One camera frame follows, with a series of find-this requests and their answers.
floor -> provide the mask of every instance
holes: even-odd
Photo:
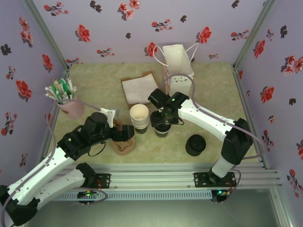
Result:
[[[225,205],[210,200],[72,204],[48,203],[27,227],[280,227],[266,190],[236,191]]]
[[[193,63],[192,69],[195,73],[195,99],[198,104],[227,118],[245,118],[228,63]],[[118,108],[119,119],[124,124],[131,124],[120,79],[139,77],[147,71],[152,71],[154,77],[162,81],[162,66],[157,63],[78,64],[72,66],[70,78],[73,85],[77,86],[81,100],[106,109]],[[156,108],[149,106],[149,110],[151,113]],[[93,109],[86,107],[85,114],[80,119],[70,120],[60,111],[54,129],[56,138],[62,138],[64,134],[83,124],[92,112]],[[193,134],[202,135],[206,140],[206,149],[197,157],[192,157],[185,151],[186,141]],[[223,144],[214,135],[191,122],[185,122],[183,126],[174,125],[164,139],[157,138],[149,125],[147,133],[135,135],[135,141],[135,149],[126,156],[118,155],[110,143],[107,143],[100,155],[83,155],[76,163],[213,163],[220,156]],[[103,145],[93,146],[91,154],[96,154],[102,147]],[[255,154],[252,146],[247,156]]]

gray floor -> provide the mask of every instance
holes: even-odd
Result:
[[[90,207],[51,202],[27,227],[279,227],[268,191],[238,190],[211,201],[105,201]]]

beige table surface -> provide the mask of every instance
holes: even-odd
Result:
[[[245,119],[240,97],[228,63],[192,63],[196,84],[195,100],[201,106],[227,118]],[[114,63],[114,64],[75,64],[72,66],[70,78],[77,86],[77,93],[81,100],[101,108],[118,108],[119,119],[124,124],[131,124],[129,109],[125,101],[120,79],[139,77],[143,72],[152,71],[161,80],[162,65],[158,63]],[[57,140],[72,131],[78,125],[84,124],[86,118],[94,109],[85,107],[84,115],[71,120],[60,111],[54,133]],[[185,151],[187,139],[194,134],[202,135],[206,140],[206,149],[201,155],[192,157]],[[136,147],[125,156],[118,155],[112,148],[110,141],[104,151],[96,157],[83,155],[76,163],[213,163],[220,156],[222,142],[208,131],[197,125],[185,121],[185,125],[173,125],[168,136],[159,139],[149,125],[145,134],[135,134]],[[96,154],[103,145],[95,145],[91,154]],[[254,146],[247,156],[255,155]],[[257,159],[245,160],[256,162]]]

red flower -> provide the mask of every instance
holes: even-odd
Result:
[[[151,42],[148,46],[147,46],[147,52],[148,54],[152,57],[153,56],[153,49],[155,48],[155,53],[158,51],[158,48],[156,47],[156,44]]]
[[[269,101],[270,99],[272,99],[274,90],[275,90],[274,87],[269,87],[269,88],[267,88],[267,89],[263,92],[263,94],[262,94],[262,96],[261,96],[261,100],[262,100],[262,103],[263,103],[263,104],[264,104],[266,101]]]
[[[27,39],[29,40],[29,42],[31,44],[33,43],[33,35],[30,32],[28,32],[28,34],[27,34]]]
[[[126,3],[121,3],[121,5],[119,6],[119,9],[121,9],[122,11],[127,11]]]
[[[51,64],[51,60],[49,59],[48,55],[42,54],[42,57],[45,67],[47,67],[49,70],[52,70],[53,64]]]
[[[17,80],[16,81],[17,89],[21,95],[30,98],[32,96],[32,91],[28,89],[28,85],[25,81]]]
[[[86,29],[86,27],[84,27],[83,25],[79,25],[78,27],[78,34],[79,36],[81,37],[82,41],[84,42],[90,42],[90,39],[89,39],[89,30]]]
[[[129,6],[138,9],[140,6],[140,2],[137,0],[130,0]]]
[[[262,40],[261,42],[259,42],[259,44],[257,45],[256,49],[254,50],[255,51],[255,58],[256,59],[264,51],[264,45],[265,45],[265,40]]]
[[[299,148],[298,155],[300,155],[301,156],[301,160],[303,160],[303,147]]]
[[[27,31],[29,29],[27,20],[24,20],[22,16],[19,18],[19,22],[24,31]]]
[[[290,76],[290,74],[292,74],[293,72],[293,68],[291,66],[288,66],[284,71],[283,73],[286,75],[286,76]]]
[[[294,55],[288,57],[288,64],[292,65],[295,61]]]
[[[133,10],[129,10],[129,11],[126,12],[126,18],[129,19],[129,20],[132,19],[133,15],[134,15]]]
[[[21,30],[21,38],[22,39],[26,39],[27,38],[27,34],[24,32],[24,30]]]
[[[243,74],[243,71],[241,70],[241,71],[239,72],[239,77],[240,77],[240,79],[242,79],[242,74]]]
[[[294,63],[294,71],[296,73],[301,72],[303,70],[303,57],[299,58],[299,60]]]
[[[205,27],[204,30],[200,32],[200,43],[206,44],[207,39],[211,36],[212,32],[210,31],[209,27]]]
[[[291,175],[295,176],[295,171],[293,169],[289,170],[289,172],[291,173]]]

stack of paper cups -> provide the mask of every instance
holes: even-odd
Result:
[[[148,113],[148,108],[143,104],[136,104],[129,111],[134,129],[139,134],[144,134],[147,131],[150,122]]]

